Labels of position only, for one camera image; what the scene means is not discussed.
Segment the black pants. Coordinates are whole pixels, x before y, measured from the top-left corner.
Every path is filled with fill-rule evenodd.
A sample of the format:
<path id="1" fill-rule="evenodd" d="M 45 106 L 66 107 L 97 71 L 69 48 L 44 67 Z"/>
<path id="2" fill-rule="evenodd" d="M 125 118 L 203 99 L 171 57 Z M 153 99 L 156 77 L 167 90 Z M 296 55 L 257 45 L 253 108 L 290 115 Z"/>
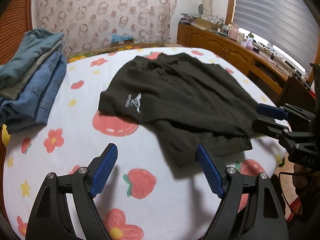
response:
<path id="1" fill-rule="evenodd" d="M 124 64 L 100 94 L 101 113 L 149 127 L 178 166 L 207 146 L 217 156 L 252 149 L 257 102 L 218 64 L 185 53 Z"/>

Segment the wooden sideboard cabinet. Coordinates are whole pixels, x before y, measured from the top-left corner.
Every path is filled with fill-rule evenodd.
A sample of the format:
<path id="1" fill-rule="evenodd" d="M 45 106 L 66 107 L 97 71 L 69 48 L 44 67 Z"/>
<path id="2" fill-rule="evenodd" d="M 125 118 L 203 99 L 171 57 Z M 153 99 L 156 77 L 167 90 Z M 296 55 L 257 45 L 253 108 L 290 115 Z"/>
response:
<path id="1" fill-rule="evenodd" d="M 304 84 L 262 52 L 253 52 L 220 34 L 183 23 L 178 25 L 177 43 L 203 48 L 223 58 L 253 81 L 277 106 L 288 103 L 314 111 L 316 100 Z"/>

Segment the white floral strawberry sheet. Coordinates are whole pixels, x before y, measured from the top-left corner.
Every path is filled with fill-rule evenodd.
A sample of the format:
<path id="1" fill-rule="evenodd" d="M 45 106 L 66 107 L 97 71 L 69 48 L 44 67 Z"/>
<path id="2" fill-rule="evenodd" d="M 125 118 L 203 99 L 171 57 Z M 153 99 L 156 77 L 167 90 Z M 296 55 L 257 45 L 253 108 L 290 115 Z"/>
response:
<path id="1" fill-rule="evenodd" d="M 44 127 L 13 134 L 7 147 L 3 197 L 8 220 L 20 239 L 45 176 L 66 175 L 87 166 L 113 143 L 118 159 L 94 202 L 116 239 L 199 239 L 220 204 L 198 163 L 177 168 L 163 154 L 155 134 L 144 126 L 100 116 L 100 93 L 116 72 L 137 56 L 186 53 L 227 70 L 260 103 L 271 100 L 249 78 L 211 51 L 162 47 L 87 57 L 67 72 Z"/>

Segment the pink bottle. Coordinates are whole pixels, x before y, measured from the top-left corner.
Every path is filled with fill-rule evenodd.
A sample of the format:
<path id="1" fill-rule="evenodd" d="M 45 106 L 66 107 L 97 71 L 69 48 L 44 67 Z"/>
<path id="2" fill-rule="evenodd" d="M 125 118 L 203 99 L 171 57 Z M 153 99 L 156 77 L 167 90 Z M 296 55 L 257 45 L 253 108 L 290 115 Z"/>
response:
<path id="1" fill-rule="evenodd" d="M 237 24 L 232 24 L 229 28 L 228 37 L 233 40 L 237 41 L 239 36 L 239 26 Z"/>

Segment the blue denim folded jeans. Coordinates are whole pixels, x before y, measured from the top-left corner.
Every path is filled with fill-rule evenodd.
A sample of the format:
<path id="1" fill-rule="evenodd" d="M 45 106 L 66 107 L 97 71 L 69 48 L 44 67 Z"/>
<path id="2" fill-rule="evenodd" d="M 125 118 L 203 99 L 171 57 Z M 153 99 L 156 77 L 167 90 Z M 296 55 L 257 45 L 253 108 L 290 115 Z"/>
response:
<path id="1" fill-rule="evenodd" d="M 33 125 L 45 125 L 66 74 L 66 58 L 53 51 L 39 66 L 16 100 L 1 100 L 1 124 L 10 133 Z"/>

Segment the yellow plush toy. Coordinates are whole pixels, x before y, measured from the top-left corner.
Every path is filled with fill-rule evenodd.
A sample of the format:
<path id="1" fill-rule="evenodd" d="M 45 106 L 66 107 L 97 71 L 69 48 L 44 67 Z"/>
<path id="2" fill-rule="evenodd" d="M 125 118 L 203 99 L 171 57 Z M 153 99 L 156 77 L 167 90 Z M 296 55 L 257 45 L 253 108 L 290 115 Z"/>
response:
<path id="1" fill-rule="evenodd" d="M 7 147 L 10 141 L 10 134 L 7 132 L 7 126 L 5 124 L 2 125 L 1 132 L 2 132 L 2 142 L 4 146 Z"/>

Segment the grey window blind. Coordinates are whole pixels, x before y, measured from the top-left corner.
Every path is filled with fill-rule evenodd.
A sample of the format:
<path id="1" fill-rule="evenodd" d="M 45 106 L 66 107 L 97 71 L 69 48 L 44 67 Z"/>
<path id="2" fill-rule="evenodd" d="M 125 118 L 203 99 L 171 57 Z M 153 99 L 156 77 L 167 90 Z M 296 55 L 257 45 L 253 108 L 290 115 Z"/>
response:
<path id="1" fill-rule="evenodd" d="M 303 0 L 235 0 L 233 22 L 268 40 L 310 71 L 319 27 Z"/>

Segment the cardboard box on cabinet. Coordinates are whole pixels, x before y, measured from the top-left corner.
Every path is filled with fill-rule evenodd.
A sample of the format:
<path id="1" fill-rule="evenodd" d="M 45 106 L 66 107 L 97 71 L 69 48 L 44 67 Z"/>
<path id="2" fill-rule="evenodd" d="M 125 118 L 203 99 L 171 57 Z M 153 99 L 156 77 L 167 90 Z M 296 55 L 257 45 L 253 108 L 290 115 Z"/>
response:
<path id="1" fill-rule="evenodd" d="M 219 24 L 212 23 L 210 21 L 204 20 L 200 17 L 197 17 L 195 20 L 191 22 L 193 27 L 196 27 L 201 30 L 214 30 L 217 31 L 220 28 Z"/>

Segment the floral colourful blanket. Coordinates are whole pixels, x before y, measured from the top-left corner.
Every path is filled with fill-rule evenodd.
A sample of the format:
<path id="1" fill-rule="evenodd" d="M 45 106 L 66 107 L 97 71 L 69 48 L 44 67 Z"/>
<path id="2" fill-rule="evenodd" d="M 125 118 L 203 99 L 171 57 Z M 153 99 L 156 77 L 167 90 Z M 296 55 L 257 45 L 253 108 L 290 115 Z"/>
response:
<path id="1" fill-rule="evenodd" d="M 180 44 L 174 44 L 174 43 L 131 43 L 131 44 L 124 44 L 121 46 L 115 46 L 115 47 L 107 47 L 107 48 L 101 48 L 96 49 L 90 52 L 81 52 L 73 55 L 69 55 L 66 57 L 67 63 L 75 62 L 80 59 L 85 59 L 88 57 L 101 55 L 101 54 L 108 54 L 111 53 L 114 55 L 115 53 L 119 51 L 124 50 L 132 50 L 132 49 L 145 49 L 145 48 L 162 48 L 162 47 L 183 47 L 183 45 Z"/>

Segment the grey folded garment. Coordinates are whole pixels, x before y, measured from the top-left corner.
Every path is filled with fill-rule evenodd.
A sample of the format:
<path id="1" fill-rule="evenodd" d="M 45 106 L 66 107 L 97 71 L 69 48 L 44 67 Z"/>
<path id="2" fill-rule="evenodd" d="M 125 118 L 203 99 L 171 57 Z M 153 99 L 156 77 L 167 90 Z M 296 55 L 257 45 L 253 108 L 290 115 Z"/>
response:
<path id="1" fill-rule="evenodd" d="M 60 48 L 63 42 L 60 40 L 57 42 L 52 49 L 45 52 L 43 55 L 41 55 L 38 59 L 35 60 L 35 62 L 29 67 L 29 69 L 22 75 L 18 83 L 16 83 L 14 86 L 9 88 L 3 88 L 1 89 L 1 97 L 16 100 L 20 92 L 24 89 L 26 84 L 29 82 L 33 74 L 37 71 L 39 66 L 43 63 L 43 61 L 57 48 Z"/>

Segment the cardboard box with blue cloth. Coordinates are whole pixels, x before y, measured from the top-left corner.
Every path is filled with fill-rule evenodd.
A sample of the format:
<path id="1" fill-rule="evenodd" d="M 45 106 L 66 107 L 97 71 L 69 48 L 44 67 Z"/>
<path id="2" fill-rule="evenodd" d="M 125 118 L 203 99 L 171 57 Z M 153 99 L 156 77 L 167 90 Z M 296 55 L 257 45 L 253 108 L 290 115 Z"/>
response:
<path id="1" fill-rule="evenodd" d="M 111 37 L 111 46 L 117 47 L 124 44 L 133 44 L 134 38 L 130 35 L 119 35 L 119 34 L 112 34 Z"/>

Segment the teal folded garment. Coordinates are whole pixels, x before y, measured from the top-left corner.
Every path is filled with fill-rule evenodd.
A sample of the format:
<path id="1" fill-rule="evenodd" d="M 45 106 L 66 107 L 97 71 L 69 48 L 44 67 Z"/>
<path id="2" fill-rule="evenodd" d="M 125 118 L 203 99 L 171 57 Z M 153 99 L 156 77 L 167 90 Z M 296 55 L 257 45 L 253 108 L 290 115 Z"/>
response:
<path id="1" fill-rule="evenodd" d="M 52 49 L 62 38 L 62 32 L 52 33 L 44 28 L 26 32 L 12 59 L 1 65 L 1 89 L 13 87 L 18 83 L 35 60 Z"/>

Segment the patterned sheer curtain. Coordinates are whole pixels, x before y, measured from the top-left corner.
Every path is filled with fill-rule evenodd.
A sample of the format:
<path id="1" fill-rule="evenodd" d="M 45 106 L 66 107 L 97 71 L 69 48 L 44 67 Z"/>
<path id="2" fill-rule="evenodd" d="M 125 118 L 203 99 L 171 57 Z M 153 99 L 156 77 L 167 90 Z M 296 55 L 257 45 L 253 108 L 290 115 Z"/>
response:
<path id="1" fill-rule="evenodd" d="M 177 0 L 35 0 L 36 27 L 63 33 L 63 52 L 108 48 L 117 35 L 137 43 L 170 41 Z"/>

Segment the wooden louvred wardrobe door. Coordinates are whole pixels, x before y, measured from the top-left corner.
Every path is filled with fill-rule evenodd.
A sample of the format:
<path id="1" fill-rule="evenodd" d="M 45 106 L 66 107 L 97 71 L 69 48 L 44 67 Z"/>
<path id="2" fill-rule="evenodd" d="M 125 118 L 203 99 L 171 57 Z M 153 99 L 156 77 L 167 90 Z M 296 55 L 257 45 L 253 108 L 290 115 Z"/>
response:
<path id="1" fill-rule="evenodd" d="M 24 34 L 31 29 L 31 0 L 7 2 L 1 14 L 1 64 L 14 56 Z"/>

